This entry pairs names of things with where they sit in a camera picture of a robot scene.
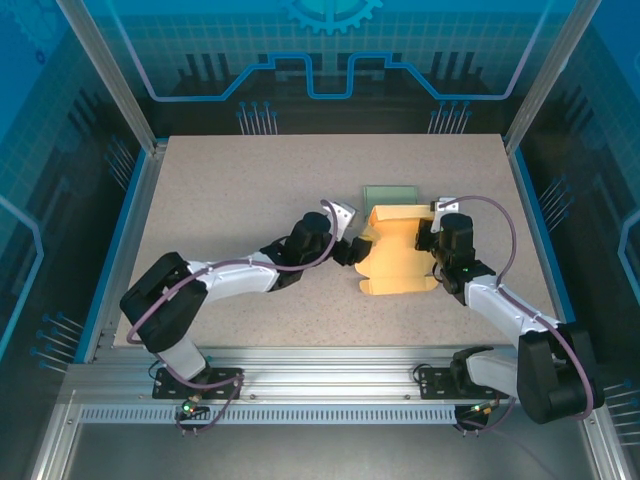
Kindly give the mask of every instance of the cable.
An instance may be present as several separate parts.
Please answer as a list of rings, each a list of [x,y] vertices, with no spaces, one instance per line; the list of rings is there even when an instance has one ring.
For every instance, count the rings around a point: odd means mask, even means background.
[[[436,277],[436,268],[438,266],[438,262],[434,262],[433,267],[431,268],[431,276],[436,280],[436,282],[438,283],[442,283],[442,279]]]
[[[466,423],[467,425],[471,425],[473,427],[479,427],[479,431],[480,432],[486,432],[487,428],[482,428],[482,424],[481,423],[477,423],[477,422],[472,422],[470,420],[464,420],[463,423]],[[549,467],[547,467],[545,465],[545,463],[540,459],[540,457],[538,457],[535,453],[533,453],[533,451],[531,449],[529,449],[529,447],[527,447],[524,443],[522,443],[520,440],[518,440],[518,438],[509,435],[507,433],[504,432],[500,432],[498,430],[494,430],[493,433],[495,433],[496,435],[499,435],[503,438],[506,438],[507,440],[515,443],[516,445],[518,445],[518,447],[520,447],[522,449],[523,452],[525,452],[526,454],[528,454],[537,464],[540,468],[542,468],[545,472],[547,472],[549,474],[549,476],[551,478],[554,478],[555,480],[560,480],[560,477],[558,477],[553,470],[551,470]]]
[[[509,230],[511,230],[511,254],[509,255],[509,260],[507,261],[507,264],[504,266],[502,271],[498,274],[498,278],[496,279],[496,285],[500,285],[502,283],[502,278],[507,274],[507,272],[511,268],[511,265],[513,265],[513,261],[516,259],[516,251],[518,249],[518,242],[516,240],[516,226],[513,223],[513,219],[511,218],[511,215],[509,215],[509,212],[507,212],[506,208],[504,208],[502,205],[496,202],[493,198],[484,197],[482,195],[465,195],[463,197],[458,197],[455,200],[451,200],[447,203],[443,203],[441,207],[446,208],[449,205],[452,205],[454,203],[462,203],[468,200],[480,200],[481,202],[490,203],[491,205],[496,207],[498,210],[500,210],[502,215],[504,215],[504,218],[507,219],[507,223],[509,224]]]
[[[420,365],[416,365],[416,368],[413,369],[413,373],[411,374],[411,376],[413,377],[413,381],[416,383],[420,383],[420,380],[418,380],[416,378],[416,373],[418,371],[418,369],[422,368],[422,367],[429,367],[429,368],[433,368],[431,365],[429,365],[428,363],[421,363]]]
[[[153,375],[151,375],[151,369],[153,367],[155,367],[156,365],[158,365],[160,363],[160,360],[156,360],[155,362],[153,362],[151,365],[149,365],[149,368],[147,369],[147,375],[149,375],[149,378],[151,378],[151,380],[155,381],[156,377],[154,377]]]
[[[222,417],[224,416],[225,412],[229,408],[229,405],[231,405],[231,401],[240,392],[240,388],[242,388],[242,380],[239,380],[238,385],[236,385],[236,388],[234,388],[233,393],[229,396],[229,398],[227,399],[225,404],[222,406],[222,408],[220,409],[218,414],[213,418],[213,420],[211,420],[205,426],[199,427],[199,428],[194,427],[193,429],[184,428],[182,426],[182,424],[180,423],[180,416],[176,415],[176,427],[179,430],[182,430],[182,434],[183,435],[186,435],[187,433],[193,433],[194,435],[197,435],[198,433],[206,432],[207,430],[212,428],[216,423],[218,423],[222,419]]]
[[[591,415],[591,412],[593,411],[594,398],[593,398],[593,390],[591,389],[591,384],[589,383],[589,378],[587,377],[587,372],[585,372],[584,367],[580,363],[580,360],[578,359],[577,355],[575,354],[575,352],[573,351],[569,343],[562,337],[562,335],[560,335],[560,332],[558,332],[553,327],[553,325],[551,325],[549,322],[547,322],[545,319],[542,318],[541,312],[532,311],[530,308],[526,307],[522,303],[518,302],[515,298],[511,297],[502,288],[502,279],[504,278],[504,276],[507,274],[507,272],[513,265],[513,261],[516,258],[516,251],[518,247],[518,242],[516,239],[516,227],[515,227],[515,224],[513,223],[513,219],[509,215],[509,212],[507,212],[507,210],[502,205],[500,205],[498,202],[496,202],[492,198],[484,197],[482,195],[465,195],[465,196],[456,198],[455,200],[451,200],[447,203],[442,204],[442,207],[446,208],[453,203],[461,203],[467,200],[480,200],[482,202],[490,203],[491,205],[496,207],[498,210],[500,210],[502,215],[504,215],[504,218],[506,218],[507,223],[509,224],[509,230],[511,231],[511,254],[509,255],[509,260],[507,261],[507,264],[505,265],[505,267],[502,269],[502,271],[496,278],[496,285],[498,285],[498,293],[500,293],[500,295],[505,300],[507,300],[511,305],[513,305],[517,309],[529,315],[534,321],[539,321],[543,327],[545,327],[547,330],[549,330],[549,332],[551,332],[551,334],[555,337],[555,339],[558,341],[560,346],[565,350],[565,352],[567,352],[568,357],[571,359],[573,366],[578,372],[578,376],[580,377],[580,381],[582,382],[582,387],[584,388],[584,392],[587,397],[587,405],[584,412],[582,412],[581,414],[575,415],[574,418],[576,420],[584,420],[589,415]]]
[[[189,275],[188,277],[183,278],[182,280],[180,280],[178,283],[176,283],[173,287],[171,287],[170,289],[168,289],[160,298],[158,298],[158,300],[156,300],[153,305],[151,305],[151,307],[149,307],[149,309],[142,314],[142,316],[138,319],[138,321],[133,325],[133,327],[131,327],[131,330],[129,330],[129,333],[127,334],[127,342],[133,345],[140,345],[142,344],[142,341],[140,340],[135,340],[133,338],[133,336],[138,332],[138,330],[140,330],[140,328],[145,324],[145,322],[147,320],[149,320],[149,318],[151,318],[151,316],[167,301],[169,300],[169,298],[171,298],[176,292],[178,292],[182,287],[184,287],[185,285],[187,285],[189,282],[195,280],[196,278],[199,278],[203,275],[206,275],[207,273],[210,273],[218,268],[222,268],[222,267],[226,267],[229,265],[250,265],[250,266],[255,266],[255,267],[264,267],[264,268],[269,268],[269,269],[275,269],[277,271],[280,272],[299,272],[302,270],[306,270],[308,268],[312,268],[315,267],[316,265],[321,264],[322,262],[324,262],[324,260],[329,256],[329,254],[331,253],[331,250],[333,249],[335,243],[336,243],[336,237],[338,234],[338,214],[336,213],[335,208],[333,207],[333,205],[327,201],[327,200],[320,200],[320,204],[326,206],[329,209],[329,212],[331,213],[331,220],[332,220],[332,231],[331,231],[331,240],[329,241],[329,244],[327,245],[327,248],[325,249],[324,252],[322,252],[322,255],[320,255],[317,259],[313,260],[312,262],[306,263],[304,265],[297,265],[297,266],[293,266],[293,267],[288,267],[285,265],[274,265],[272,263],[267,263],[267,262],[254,262],[252,260],[246,259],[246,258],[238,258],[238,259],[234,259],[234,260],[223,260],[221,262],[216,262],[213,264],[208,264],[206,267],[201,268],[200,270],[192,273],[191,275]],[[221,382],[217,382],[217,383],[212,383],[212,384],[207,384],[207,385],[200,385],[197,383],[192,383],[189,382],[188,380],[182,378],[175,370],[173,370],[170,366],[167,365],[167,371],[173,375],[173,377],[178,380],[180,383],[191,387],[191,388],[197,388],[200,390],[206,390],[206,389],[211,389],[211,388],[218,388],[218,387],[222,387],[224,385],[228,385],[229,383],[232,383],[236,380],[242,380],[244,377],[243,376],[237,376],[234,378],[229,378],[227,380],[223,380]]]

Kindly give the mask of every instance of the black bracket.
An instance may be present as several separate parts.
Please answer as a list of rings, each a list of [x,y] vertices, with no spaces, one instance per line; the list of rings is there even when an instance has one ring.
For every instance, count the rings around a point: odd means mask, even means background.
[[[238,375],[242,375],[241,368],[211,368],[207,383],[221,382]],[[236,386],[233,383],[229,383],[223,387],[204,392],[201,390],[196,391],[173,378],[166,368],[159,368],[156,372],[156,381],[151,396],[158,400],[184,400],[195,393],[200,393],[203,400],[228,400],[235,388]],[[233,397],[233,400],[238,398],[240,398],[240,390]]]
[[[466,395],[460,393],[449,367],[434,368],[424,366],[415,374],[420,386],[422,400],[495,400],[507,399],[508,395],[489,387],[472,385],[466,389]]]

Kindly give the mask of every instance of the aluminum frame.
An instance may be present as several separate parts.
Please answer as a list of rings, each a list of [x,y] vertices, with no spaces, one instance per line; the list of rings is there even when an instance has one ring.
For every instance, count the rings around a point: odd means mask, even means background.
[[[505,135],[507,155],[515,153],[540,111],[556,80],[564,70],[569,57],[578,45],[582,34],[591,23],[602,0],[576,0],[573,10],[558,34],[527,96],[518,109],[509,131]]]

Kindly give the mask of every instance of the glass panel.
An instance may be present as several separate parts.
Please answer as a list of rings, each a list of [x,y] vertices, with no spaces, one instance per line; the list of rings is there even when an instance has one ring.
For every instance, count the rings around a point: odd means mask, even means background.
[[[573,4],[91,0],[88,7],[154,132],[167,136],[505,133]]]
[[[139,146],[55,2],[0,2],[2,11],[0,472],[8,479],[31,473]]]
[[[637,2],[602,2],[521,145],[575,317],[589,327],[607,383],[631,379],[634,390],[640,381],[638,16]],[[625,414],[614,418],[626,424],[618,427],[621,440],[637,442],[633,392],[622,386],[607,393],[609,405],[620,404],[612,413]],[[639,465],[637,456],[633,461]]]

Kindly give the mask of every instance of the speckled tabletop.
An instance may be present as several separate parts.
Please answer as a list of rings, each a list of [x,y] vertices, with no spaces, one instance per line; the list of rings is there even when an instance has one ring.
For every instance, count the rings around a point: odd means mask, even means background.
[[[518,255],[509,287],[553,314],[551,300],[498,135],[304,135],[172,137],[136,259],[133,283],[161,255],[188,260],[248,255],[320,210],[320,199],[364,209],[365,185],[416,185],[419,201],[487,195],[514,218]],[[477,256],[496,271],[509,229],[489,205],[467,202]],[[359,218],[354,228],[360,229]],[[189,335],[199,346],[435,346],[504,344],[491,323],[442,288],[367,296],[362,277],[325,262],[279,292],[204,306]],[[121,319],[115,344],[126,345]]]

